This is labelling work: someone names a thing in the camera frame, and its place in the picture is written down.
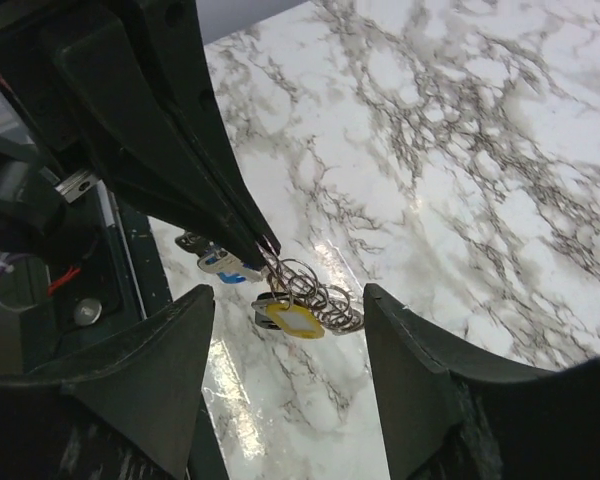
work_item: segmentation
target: white wall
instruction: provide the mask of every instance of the white wall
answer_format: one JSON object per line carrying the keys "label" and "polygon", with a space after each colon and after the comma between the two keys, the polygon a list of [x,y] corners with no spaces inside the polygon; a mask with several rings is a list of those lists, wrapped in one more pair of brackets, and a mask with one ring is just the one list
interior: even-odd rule
{"label": "white wall", "polygon": [[304,0],[197,0],[204,43],[211,43],[284,12]]}

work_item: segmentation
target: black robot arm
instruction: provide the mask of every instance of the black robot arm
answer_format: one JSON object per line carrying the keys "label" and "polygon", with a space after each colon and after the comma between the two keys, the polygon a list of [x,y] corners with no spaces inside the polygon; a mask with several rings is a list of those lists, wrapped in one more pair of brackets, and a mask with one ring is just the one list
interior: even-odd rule
{"label": "black robot arm", "polygon": [[0,91],[60,178],[92,170],[254,268],[258,245],[279,251],[227,138],[194,2],[7,2]]}

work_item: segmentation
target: red wire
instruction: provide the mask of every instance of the red wire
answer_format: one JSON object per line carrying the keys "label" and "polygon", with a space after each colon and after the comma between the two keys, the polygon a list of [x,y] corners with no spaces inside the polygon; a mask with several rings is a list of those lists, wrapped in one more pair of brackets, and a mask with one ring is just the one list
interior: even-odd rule
{"label": "red wire", "polygon": [[62,277],[60,277],[55,282],[53,282],[51,285],[49,285],[49,288],[47,289],[47,296],[51,297],[56,292],[56,290],[58,290],[63,285],[66,285],[67,283],[69,283],[79,273],[80,273],[80,267],[72,266],[71,268],[69,268],[67,273],[65,273]]}

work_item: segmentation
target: yellow key tag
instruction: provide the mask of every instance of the yellow key tag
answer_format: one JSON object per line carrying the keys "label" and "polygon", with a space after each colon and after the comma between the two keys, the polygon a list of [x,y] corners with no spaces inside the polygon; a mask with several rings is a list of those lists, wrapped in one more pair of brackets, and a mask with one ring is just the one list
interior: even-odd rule
{"label": "yellow key tag", "polygon": [[265,312],[287,335],[298,338],[324,337],[324,328],[306,307],[272,303],[267,305]]}

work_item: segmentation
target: marble surface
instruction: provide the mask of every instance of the marble surface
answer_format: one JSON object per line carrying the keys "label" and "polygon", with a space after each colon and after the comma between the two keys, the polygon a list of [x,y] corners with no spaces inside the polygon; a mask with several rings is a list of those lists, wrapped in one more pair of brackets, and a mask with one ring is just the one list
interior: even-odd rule
{"label": "marble surface", "polygon": [[[600,354],[600,1],[307,3],[207,49],[240,167],[283,244],[492,352]],[[385,480],[364,336],[253,325],[218,299],[204,382],[234,480]]]}

